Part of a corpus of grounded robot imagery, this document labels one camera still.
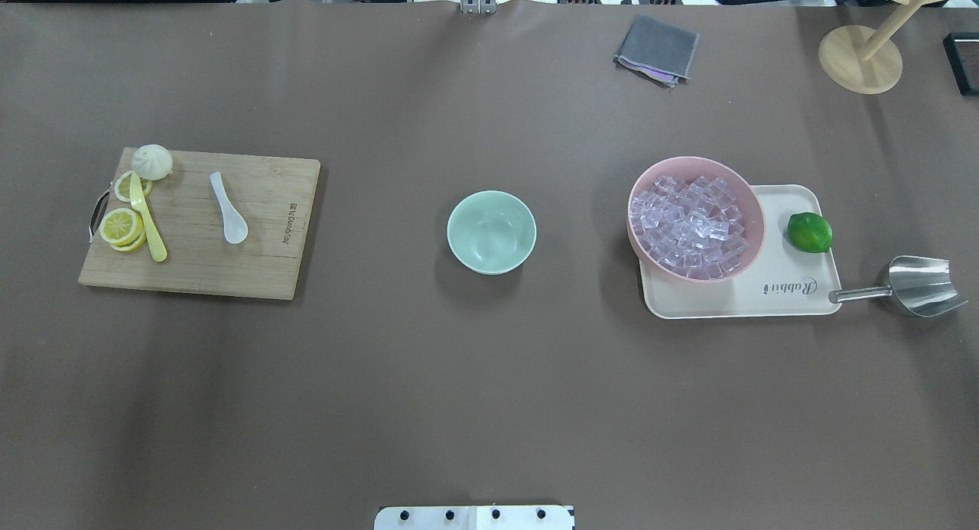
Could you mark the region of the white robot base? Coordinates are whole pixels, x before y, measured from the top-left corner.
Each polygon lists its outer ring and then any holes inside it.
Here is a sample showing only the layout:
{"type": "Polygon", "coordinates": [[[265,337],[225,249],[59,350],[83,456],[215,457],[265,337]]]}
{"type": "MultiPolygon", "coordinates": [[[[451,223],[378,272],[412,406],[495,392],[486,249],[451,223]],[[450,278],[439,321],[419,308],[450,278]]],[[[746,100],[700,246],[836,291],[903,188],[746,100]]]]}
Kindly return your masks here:
{"type": "Polygon", "coordinates": [[[388,506],[374,529],[574,529],[573,506],[388,506]]]}

